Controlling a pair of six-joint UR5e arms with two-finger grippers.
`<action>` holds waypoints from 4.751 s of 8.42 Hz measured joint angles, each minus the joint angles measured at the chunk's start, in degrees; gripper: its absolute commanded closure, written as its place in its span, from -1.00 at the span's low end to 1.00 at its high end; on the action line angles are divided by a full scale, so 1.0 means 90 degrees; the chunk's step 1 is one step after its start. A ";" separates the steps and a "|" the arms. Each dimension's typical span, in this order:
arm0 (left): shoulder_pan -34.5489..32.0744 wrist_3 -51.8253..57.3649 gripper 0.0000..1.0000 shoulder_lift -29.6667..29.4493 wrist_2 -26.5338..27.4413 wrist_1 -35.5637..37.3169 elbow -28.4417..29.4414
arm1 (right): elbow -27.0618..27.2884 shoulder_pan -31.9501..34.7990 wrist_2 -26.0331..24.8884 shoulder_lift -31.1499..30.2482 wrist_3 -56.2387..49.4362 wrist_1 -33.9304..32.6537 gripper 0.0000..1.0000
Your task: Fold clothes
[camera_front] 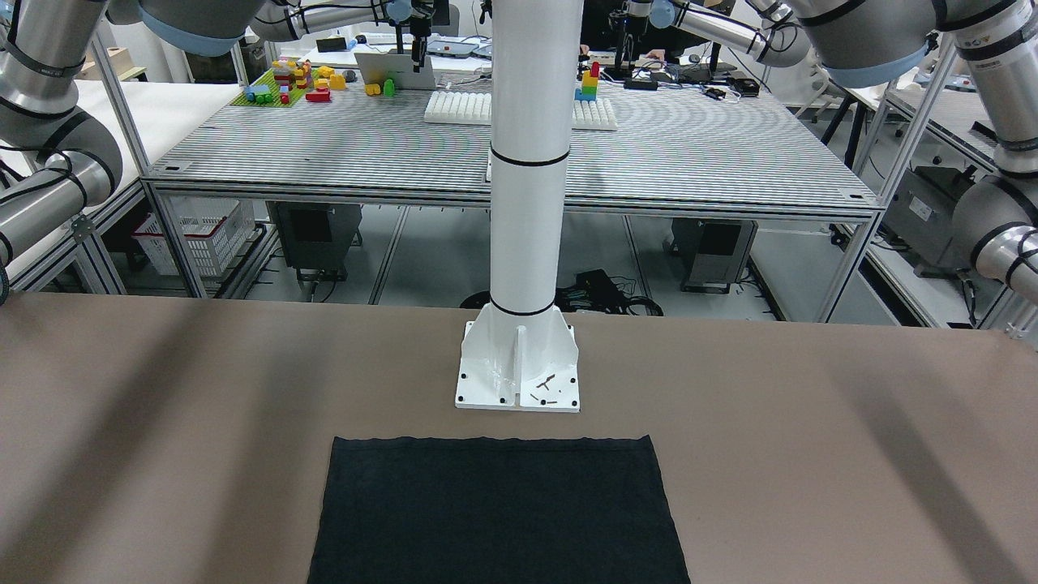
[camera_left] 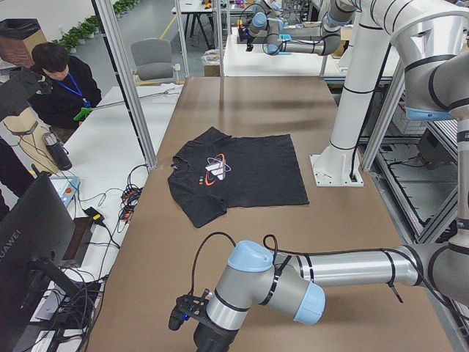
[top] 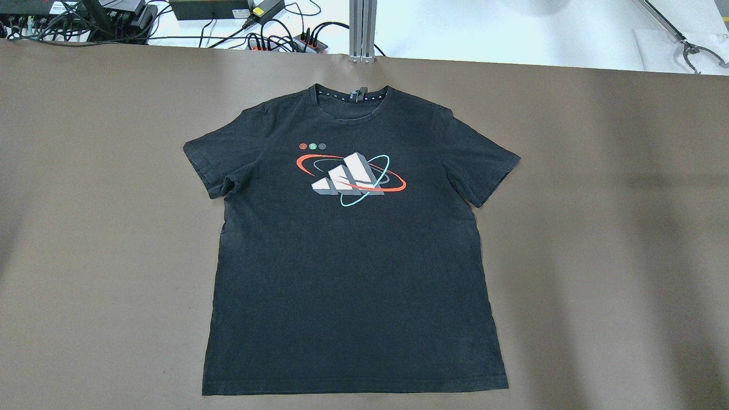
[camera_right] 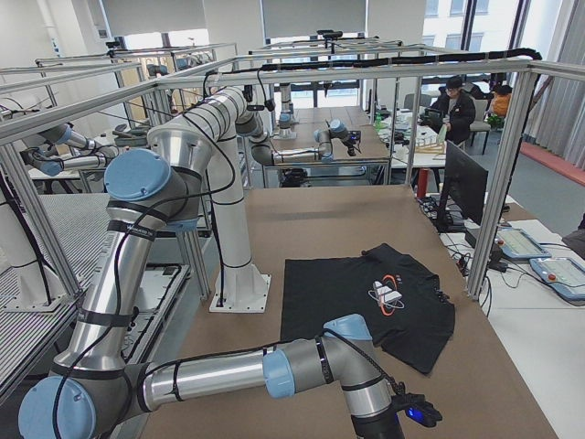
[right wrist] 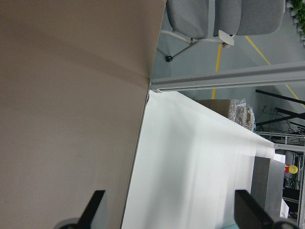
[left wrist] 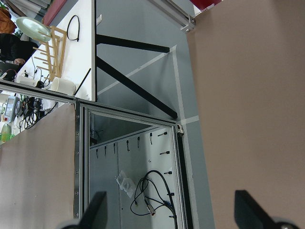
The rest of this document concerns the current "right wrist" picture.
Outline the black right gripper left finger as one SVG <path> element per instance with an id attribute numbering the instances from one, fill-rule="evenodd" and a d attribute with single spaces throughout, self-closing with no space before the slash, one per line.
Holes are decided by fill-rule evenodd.
<path id="1" fill-rule="evenodd" d="M 106 228 L 106 191 L 96 190 L 77 222 L 78 229 Z"/>

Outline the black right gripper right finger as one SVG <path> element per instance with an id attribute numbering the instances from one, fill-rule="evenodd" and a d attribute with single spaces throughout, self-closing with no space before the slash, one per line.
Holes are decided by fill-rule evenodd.
<path id="1" fill-rule="evenodd" d="M 240 229 L 271 229 L 274 223 L 247 190 L 234 193 L 234 220 Z"/>

